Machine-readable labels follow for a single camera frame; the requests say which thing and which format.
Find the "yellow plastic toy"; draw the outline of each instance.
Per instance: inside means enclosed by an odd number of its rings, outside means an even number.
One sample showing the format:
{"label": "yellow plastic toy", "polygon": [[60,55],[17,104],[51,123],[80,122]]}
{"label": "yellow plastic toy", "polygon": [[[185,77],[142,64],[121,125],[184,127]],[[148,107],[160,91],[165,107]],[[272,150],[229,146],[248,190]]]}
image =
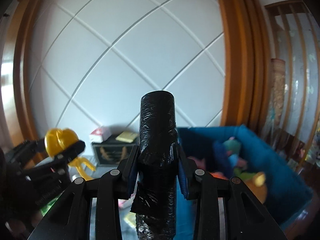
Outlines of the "yellow plastic toy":
{"label": "yellow plastic toy", "polygon": [[[63,150],[67,149],[70,145],[74,144],[79,140],[77,134],[71,129],[58,129],[53,128],[47,132],[44,137],[45,149],[50,157],[54,157]],[[84,157],[76,157],[68,165],[75,167],[79,172],[80,176],[85,180],[92,179],[88,174],[85,173],[81,164],[85,164],[90,170],[95,171],[96,167]]]}

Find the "white and red box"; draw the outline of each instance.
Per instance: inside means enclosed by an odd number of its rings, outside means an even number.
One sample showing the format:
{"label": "white and red box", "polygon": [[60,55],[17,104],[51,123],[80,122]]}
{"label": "white and red box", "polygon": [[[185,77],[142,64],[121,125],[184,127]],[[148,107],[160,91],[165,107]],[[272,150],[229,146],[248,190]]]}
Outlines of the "white and red box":
{"label": "white and red box", "polygon": [[90,142],[102,143],[111,136],[111,131],[106,126],[100,126],[89,134]]}

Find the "black tape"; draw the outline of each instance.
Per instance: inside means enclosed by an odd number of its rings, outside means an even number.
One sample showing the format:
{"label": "black tape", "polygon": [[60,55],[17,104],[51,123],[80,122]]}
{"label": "black tape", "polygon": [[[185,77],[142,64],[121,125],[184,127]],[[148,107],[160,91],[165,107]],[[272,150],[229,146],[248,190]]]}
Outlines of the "black tape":
{"label": "black tape", "polygon": [[141,99],[139,182],[131,212],[139,239],[173,239],[176,229],[178,135],[173,95],[154,91]]}

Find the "black cylinder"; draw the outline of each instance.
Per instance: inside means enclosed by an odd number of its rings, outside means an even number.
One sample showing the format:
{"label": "black cylinder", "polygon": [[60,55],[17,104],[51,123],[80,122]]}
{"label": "black cylinder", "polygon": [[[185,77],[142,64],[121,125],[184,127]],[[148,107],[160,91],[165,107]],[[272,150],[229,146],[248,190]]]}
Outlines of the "black cylinder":
{"label": "black cylinder", "polygon": [[154,91],[141,99],[139,181],[131,211],[139,239],[173,239],[176,229],[178,136],[173,95]]}

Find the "blue fabric storage box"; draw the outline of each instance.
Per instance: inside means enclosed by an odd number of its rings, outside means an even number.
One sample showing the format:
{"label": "blue fabric storage box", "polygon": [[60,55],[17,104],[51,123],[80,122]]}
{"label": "blue fabric storage box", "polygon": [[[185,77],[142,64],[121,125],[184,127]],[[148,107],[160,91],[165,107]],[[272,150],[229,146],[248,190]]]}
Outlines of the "blue fabric storage box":
{"label": "blue fabric storage box", "polygon": [[[198,159],[213,154],[212,143],[224,142],[234,136],[242,143],[240,156],[248,161],[249,172],[263,171],[266,174],[268,196],[265,206],[282,230],[289,226],[310,203],[312,190],[294,173],[286,162],[269,145],[244,125],[210,128],[178,128],[179,141],[187,156]],[[214,163],[207,165],[214,169]],[[175,239],[192,239],[194,216],[190,201],[183,199],[177,189],[177,233]]]}

